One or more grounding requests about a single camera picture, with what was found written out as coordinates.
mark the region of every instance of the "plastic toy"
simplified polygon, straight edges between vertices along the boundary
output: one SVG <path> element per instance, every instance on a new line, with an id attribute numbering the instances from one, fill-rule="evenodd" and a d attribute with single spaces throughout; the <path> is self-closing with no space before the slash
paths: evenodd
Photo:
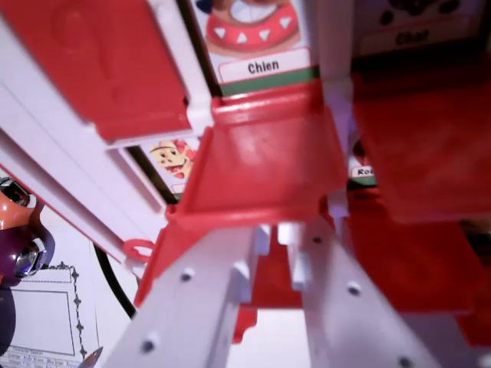
<path id="1" fill-rule="evenodd" d="M 32 6 L 0 0 L 0 161 L 128 268 L 147 262 L 108 367 L 225 366 L 264 307 L 303 308 L 314 367 L 486 366 L 489 265 L 458 222 L 491 213 L 485 1 L 201 0 L 189 28 L 171 0 Z M 296 21 L 300 59 L 283 49 Z M 147 144 L 187 179 L 176 206 L 127 152 Z M 352 157 L 377 187 L 347 191 Z"/>

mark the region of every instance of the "screw hole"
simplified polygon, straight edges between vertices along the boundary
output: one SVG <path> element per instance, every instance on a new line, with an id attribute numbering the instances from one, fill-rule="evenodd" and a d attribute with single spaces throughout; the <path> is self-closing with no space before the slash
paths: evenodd
<path id="1" fill-rule="evenodd" d="M 357 282 L 354 281 L 348 282 L 347 288 L 348 288 L 348 293 L 350 293 L 355 297 L 361 294 L 361 287 Z"/>
<path id="2" fill-rule="evenodd" d="M 407 356 L 401 356 L 399 358 L 399 366 L 401 368 L 413 368 L 413 362 Z"/>
<path id="3" fill-rule="evenodd" d="M 155 344 L 153 343 L 153 341 L 145 340 L 141 344 L 141 352 L 143 354 L 151 353 L 154 349 L 155 349 Z"/>
<path id="4" fill-rule="evenodd" d="M 192 268 L 186 268 L 184 272 L 181 274 L 181 281 L 188 282 L 194 276 L 194 270 Z"/>

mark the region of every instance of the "decorative border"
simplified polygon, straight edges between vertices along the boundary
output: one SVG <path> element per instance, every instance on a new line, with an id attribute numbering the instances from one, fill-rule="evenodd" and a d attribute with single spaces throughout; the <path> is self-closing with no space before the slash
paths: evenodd
<path id="1" fill-rule="evenodd" d="M 84 325 L 82 325 L 80 321 L 80 314 L 78 312 L 78 307 L 80 306 L 82 300 L 78 297 L 78 292 L 77 292 L 77 279 L 80 277 L 80 274 L 77 273 L 77 270 L 75 270 L 75 266 L 69 266 L 65 264 L 63 261 L 60 262 L 58 266 L 49 266 L 48 270 L 71 270 L 71 276 L 74 280 L 74 291 L 75 291 L 75 299 L 73 299 L 73 302 L 75 303 L 75 312 L 77 314 L 77 326 L 75 326 L 78 330 L 78 339 L 80 340 L 80 354 L 82 354 L 82 358 L 85 359 L 85 356 L 87 355 L 87 351 L 84 348 L 84 343 L 82 342 L 82 330 L 84 329 Z"/>

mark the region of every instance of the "red plastic tray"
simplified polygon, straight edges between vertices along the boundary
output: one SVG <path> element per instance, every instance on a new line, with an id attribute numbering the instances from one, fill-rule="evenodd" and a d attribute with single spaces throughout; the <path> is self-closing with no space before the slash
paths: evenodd
<path id="1" fill-rule="evenodd" d="M 473 309 L 483 267 L 458 223 L 400 224 L 380 199 L 348 195 L 357 258 L 394 308 L 455 314 Z"/>
<path id="2" fill-rule="evenodd" d="M 355 116 L 389 213 L 402 222 L 491 213 L 491 82 L 359 99 Z"/>
<path id="3" fill-rule="evenodd" d="M 196 226 L 314 218 L 347 170 L 318 81 L 222 100 L 176 219 Z"/>

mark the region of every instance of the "green stripe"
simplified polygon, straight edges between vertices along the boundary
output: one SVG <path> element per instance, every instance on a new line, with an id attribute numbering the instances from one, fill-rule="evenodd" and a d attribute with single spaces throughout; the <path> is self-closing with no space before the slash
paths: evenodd
<path id="1" fill-rule="evenodd" d="M 319 67 L 309 67 L 300 71 L 290 71 L 269 75 L 262 78 L 241 80 L 240 82 L 222 84 L 223 96 L 232 96 L 233 94 L 244 94 L 255 90 L 265 90 L 273 87 L 282 87 L 289 84 L 307 82 L 319 78 Z"/>

